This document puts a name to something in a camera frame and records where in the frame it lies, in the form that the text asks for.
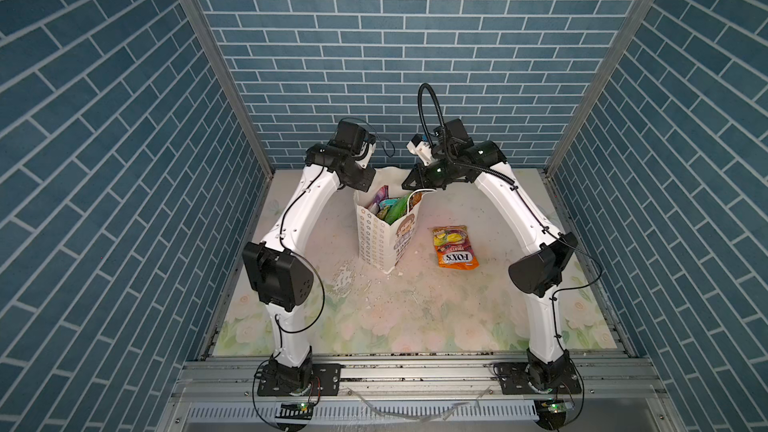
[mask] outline white paper bag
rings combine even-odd
[[[416,230],[418,207],[422,201],[414,208],[408,208],[406,214],[391,226],[371,214],[366,207],[382,186],[389,186],[391,198],[412,194],[412,191],[402,189],[402,181],[409,172],[397,167],[378,168],[368,192],[357,190],[354,195],[360,257],[387,274],[395,268]]]

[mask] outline colorful snack packages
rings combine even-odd
[[[398,218],[406,214],[407,207],[408,196],[398,198],[397,202],[395,202],[395,205],[389,207],[389,212],[384,217],[384,222],[391,226]]]
[[[371,200],[371,203],[366,207],[368,211],[371,214],[378,214],[379,213],[379,203],[382,200],[386,200],[389,197],[389,186],[382,186],[377,192],[376,195],[373,197],[373,200]]]
[[[459,270],[472,270],[478,265],[466,226],[435,227],[432,229],[437,265]]]
[[[424,192],[414,192],[411,194],[411,197],[408,199],[410,203],[408,204],[410,208],[416,207],[416,204],[418,204],[422,200],[422,194]]]
[[[399,198],[385,198],[384,200],[379,202],[379,207],[384,208],[387,206],[394,206],[397,204],[397,201],[400,200]]]
[[[383,206],[381,210],[379,210],[379,212],[376,214],[376,216],[381,220],[384,220],[384,217],[386,217],[390,208],[392,208],[392,206]]]

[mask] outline coiled black cable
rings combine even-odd
[[[427,138],[427,142],[429,142],[429,146],[434,147],[435,143],[432,141],[432,135],[429,133],[429,129],[427,129],[427,121],[424,118],[424,109],[422,106],[422,96],[424,95],[424,90],[429,92],[429,96],[432,98],[432,103],[435,105],[435,111],[437,112],[437,118],[440,122],[441,128],[446,128],[446,121],[442,118],[442,110],[440,110],[440,102],[437,100],[437,94],[435,94],[435,90],[427,82],[424,82],[418,87],[418,95],[416,96],[418,118],[422,121],[422,128],[424,129],[424,135]]]
[[[374,126],[372,126],[371,124],[369,124],[366,120],[360,119],[359,117],[343,117],[343,118],[341,118],[341,120],[339,120],[339,122],[343,122],[345,120],[347,122],[358,122],[358,123],[362,123],[362,124],[367,125],[370,128],[371,132],[373,132],[373,135],[376,136],[376,139],[382,144],[382,148],[384,149],[384,155],[389,157],[389,158],[392,158],[392,157],[395,156],[395,153],[397,152],[397,149],[395,148],[395,144],[391,140],[389,140],[387,137],[384,137],[382,139],[380,137],[380,135],[379,135],[379,132],[376,130],[376,128]],[[385,144],[387,142],[389,142],[389,145],[392,146],[392,154],[391,155],[389,153],[387,153],[387,150],[386,150]],[[360,154],[358,157],[353,157],[353,158],[355,160],[360,160],[360,158],[364,158],[365,156],[367,156],[368,155],[368,147],[369,147],[369,144],[366,143],[365,151],[362,154]]]

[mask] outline black mounting plate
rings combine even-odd
[[[531,387],[528,380],[528,362],[497,362],[493,365],[494,374],[498,378],[499,385],[502,386],[504,395],[523,395],[538,393],[538,390]],[[581,393],[581,382],[576,375],[576,369],[573,362],[569,361],[565,366],[562,383],[558,387],[561,397],[568,394],[576,396]]]
[[[339,395],[339,383],[341,379],[341,364],[312,364],[312,379],[320,379],[320,393],[323,396]],[[278,383],[277,374],[267,365],[261,373],[259,388],[256,389],[256,395],[259,397],[295,397],[288,390],[281,387]],[[317,390],[312,388],[312,393],[317,394]]]

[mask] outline aluminum frame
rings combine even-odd
[[[559,199],[552,180],[543,176],[544,187],[552,199],[555,211],[562,220],[565,231],[574,230],[570,216]],[[257,218],[264,205],[266,192],[256,208]],[[253,235],[256,220],[252,218],[249,233]],[[593,278],[596,271],[586,257],[579,257],[584,265],[587,278]],[[238,261],[233,272],[242,267]],[[193,404],[221,402],[232,404],[250,402],[250,386],[253,374],[266,357],[222,358],[207,355],[217,339],[216,325],[220,323],[234,288],[236,273],[227,283],[225,293],[216,308],[216,315],[210,326],[210,339],[201,354],[203,360],[188,361],[184,364],[176,385],[164,410],[158,430],[182,430],[185,418]],[[618,316],[599,283],[593,287],[600,310],[604,313],[611,333],[617,343],[616,349],[580,350],[572,357],[584,380],[586,398],[645,398],[649,410],[656,416],[660,430],[675,432],[679,418],[671,407],[667,391],[659,379],[656,369],[648,358],[633,357],[634,348],[623,332]],[[483,352],[463,354],[357,354],[332,356],[316,354],[316,363],[341,363],[340,396],[334,400],[358,401],[351,394],[354,390],[371,400],[474,400],[485,392],[483,402],[511,396],[504,396],[497,379],[493,376],[491,364],[503,361],[527,361],[524,352]],[[542,399],[551,396],[523,394],[514,396],[524,399]],[[258,402],[274,398],[253,398]]]
[[[554,148],[552,155],[547,159],[547,163],[544,166],[547,174],[554,174],[560,167],[563,158],[565,158],[565,153],[568,151],[571,143],[573,143],[573,140],[576,139],[581,126],[587,121],[589,114],[592,112],[592,107],[594,107],[606,84],[608,84],[610,76],[616,70],[616,66],[618,66],[621,57],[624,56],[624,52],[629,47],[634,34],[638,32],[640,24],[643,23],[653,3],[654,0],[634,0],[632,2],[619,32],[616,33],[613,43],[610,44],[608,52],[605,54],[605,58],[600,62],[598,69],[592,76],[592,81],[584,91],[581,101],[571,117],[571,121],[563,130],[562,138]]]
[[[256,226],[259,223],[259,216],[261,216],[261,211],[264,209],[264,203],[266,202],[266,194],[270,190],[270,187],[272,186],[272,180],[273,177],[267,177],[264,181],[264,185],[262,186],[261,190],[261,197],[259,197],[259,201],[254,207],[254,212],[251,214],[250,219],[248,221],[248,226],[245,230],[245,235],[243,235],[243,239],[240,241],[240,246],[238,247],[238,251],[242,251],[243,247],[245,247],[245,244],[250,242],[250,240],[253,238],[254,233],[256,231]],[[212,350],[213,342],[218,334],[219,324],[224,323],[224,317],[226,316],[226,310],[230,306],[230,302],[232,300],[232,295],[235,291],[235,286],[237,285],[237,272],[243,267],[243,255],[238,254],[237,260],[235,261],[235,265],[230,270],[229,275],[226,278],[226,282],[224,284],[224,287],[221,289],[221,296],[219,296],[219,301],[216,303],[216,308],[214,309],[213,315],[210,316],[210,322],[208,323],[208,327],[205,333],[205,338],[203,340],[202,345],[200,346],[200,350],[197,351],[197,357],[200,358],[200,360],[205,360],[208,358],[209,351]]]
[[[200,2],[197,0],[179,0],[179,4],[181,4],[181,8],[184,9],[184,13],[187,15],[192,31],[194,31],[197,40],[200,42],[200,46],[203,48],[208,62],[210,62],[210,67],[214,75],[216,75],[216,79],[219,81],[226,99],[230,103],[232,111],[251,149],[254,150],[254,154],[264,169],[266,176],[272,179],[275,169],[272,167],[272,162],[266,154],[264,144],[259,139],[254,122],[248,114],[245,102],[243,102],[243,97],[237,91],[232,73],[224,61],[224,56],[221,54],[219,46],[216,44],[214,33],[208,24],[208,20],[205,18],[202,7],[200,7]]]

